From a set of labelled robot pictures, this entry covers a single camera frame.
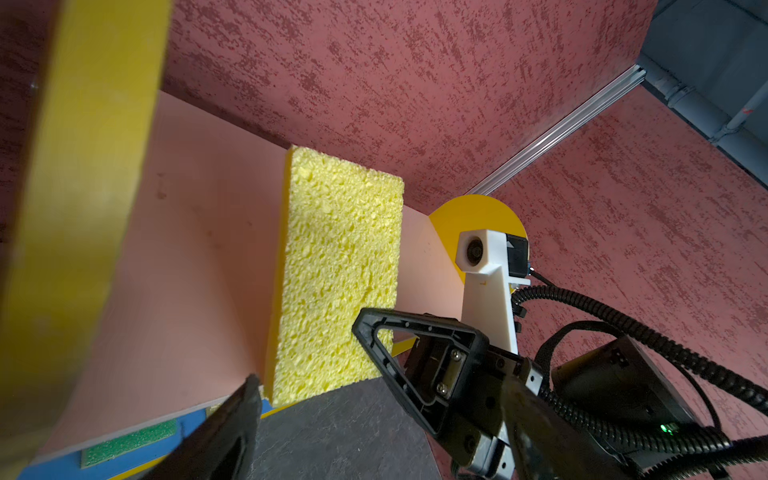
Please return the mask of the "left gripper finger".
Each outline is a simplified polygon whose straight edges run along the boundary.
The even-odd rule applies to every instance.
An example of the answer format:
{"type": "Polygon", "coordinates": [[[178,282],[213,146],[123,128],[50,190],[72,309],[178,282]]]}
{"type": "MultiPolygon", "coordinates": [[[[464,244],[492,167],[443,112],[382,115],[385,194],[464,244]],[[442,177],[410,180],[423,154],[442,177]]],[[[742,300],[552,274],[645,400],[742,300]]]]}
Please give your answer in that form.
{"type": "Polygon", "coordinates": [[[251,374],[147,479],[244,479],[261,418],[260,380],[251,374]]]}

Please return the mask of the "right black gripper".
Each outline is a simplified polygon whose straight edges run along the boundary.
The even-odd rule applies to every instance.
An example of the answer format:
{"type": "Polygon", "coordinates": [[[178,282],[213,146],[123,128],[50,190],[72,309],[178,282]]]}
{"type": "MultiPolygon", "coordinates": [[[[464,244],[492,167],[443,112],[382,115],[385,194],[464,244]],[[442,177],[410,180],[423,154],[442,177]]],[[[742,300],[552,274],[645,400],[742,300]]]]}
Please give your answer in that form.
{"type": "Polygon", "coordinates": [[[635,477],[538,396],[543,377],[530,360],[489,348],[479,330],[453,318],[363,308],[352,333],[405,412],[440,435],[455,478],[635,477]],[[382,330],[415,336],[404,364],[383,345],[382,330]]]}

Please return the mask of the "bright green sponge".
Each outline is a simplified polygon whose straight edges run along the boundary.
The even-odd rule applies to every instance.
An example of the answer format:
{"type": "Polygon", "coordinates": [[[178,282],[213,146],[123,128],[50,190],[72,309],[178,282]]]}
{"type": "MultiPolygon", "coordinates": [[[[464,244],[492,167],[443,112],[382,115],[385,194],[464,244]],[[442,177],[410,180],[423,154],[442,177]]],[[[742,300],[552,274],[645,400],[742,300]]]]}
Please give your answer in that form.
{"type": "Polygon", "coordinates": [[[81,451],[80,468],[87,469],[116,459],[178,433],[178,422],[168,420],[138,431],[114,438],[81,451]]]}

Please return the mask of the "yellow sponge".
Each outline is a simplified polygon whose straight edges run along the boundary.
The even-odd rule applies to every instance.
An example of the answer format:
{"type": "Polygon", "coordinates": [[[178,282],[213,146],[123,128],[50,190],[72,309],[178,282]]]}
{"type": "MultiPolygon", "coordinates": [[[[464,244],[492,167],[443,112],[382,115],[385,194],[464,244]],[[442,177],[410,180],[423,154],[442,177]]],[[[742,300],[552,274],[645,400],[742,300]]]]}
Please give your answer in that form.
{"type": "Polygon", "coordinates": [[[379,377],[352,332],[396,304],[402,178],[293,146],[287,152],[264,395],[275,409],[379,377]]]}

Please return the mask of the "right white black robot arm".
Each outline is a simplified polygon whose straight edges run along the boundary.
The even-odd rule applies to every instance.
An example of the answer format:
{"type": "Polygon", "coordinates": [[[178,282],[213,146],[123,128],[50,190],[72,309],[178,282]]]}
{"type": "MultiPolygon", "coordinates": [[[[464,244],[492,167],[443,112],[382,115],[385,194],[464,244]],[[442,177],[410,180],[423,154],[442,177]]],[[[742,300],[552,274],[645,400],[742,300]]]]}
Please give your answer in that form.
{"type": "Polygon", "coordinates": [[[765,437],[703,425],[628,337],[558,368],[455,319],[365,308],[352,331],[459,479],[724,479],[763,463],[765,437]]]}

